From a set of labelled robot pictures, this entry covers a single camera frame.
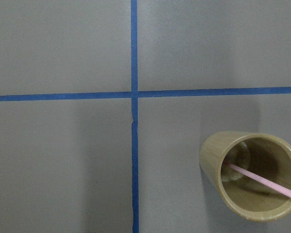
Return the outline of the tan bamboo cup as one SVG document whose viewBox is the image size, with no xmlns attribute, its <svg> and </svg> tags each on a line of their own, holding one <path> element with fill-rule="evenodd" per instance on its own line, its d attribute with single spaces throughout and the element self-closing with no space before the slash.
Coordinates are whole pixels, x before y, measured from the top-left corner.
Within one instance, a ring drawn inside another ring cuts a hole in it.
<svg viewBox="0 0 291 233">
<path fill-rule="evenodd" d="M 291 212 L 291 199 L 225 166 L 228 162 L 291 190 L 291 145 L 264 133 L 217 132 L 201 145 L 199 164 L 225 204 L 257 222 Z"/>
</svg>

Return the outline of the pink chopstick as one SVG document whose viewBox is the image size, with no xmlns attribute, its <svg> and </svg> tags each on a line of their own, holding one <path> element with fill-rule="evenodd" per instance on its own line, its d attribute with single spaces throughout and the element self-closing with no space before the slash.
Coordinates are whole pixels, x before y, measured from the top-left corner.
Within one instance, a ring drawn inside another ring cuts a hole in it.
<svg viewBox="0 0 291 233">
<path fill-rule="evenodd" d="M 286 188 L 286 187 L 283 187 L 277 183 L 274 183 L 264 177 L 261 177 L 253 172 L 250 172 L 244 168 L 241 168 L 237 165 L 234 165 L 234 164 L 231 164 L 231 163 L 228 163 L 228 162 L 223 162 L 223 164 L 229 168 L 231 168 L 232 170 L 238 172 L 238 173 L 241 173 L 242 175 L 246 176 L 246 177 L 249 177 L 250 179 L 288 197 L 291 199 L 291 190 Z"/>
</svg>

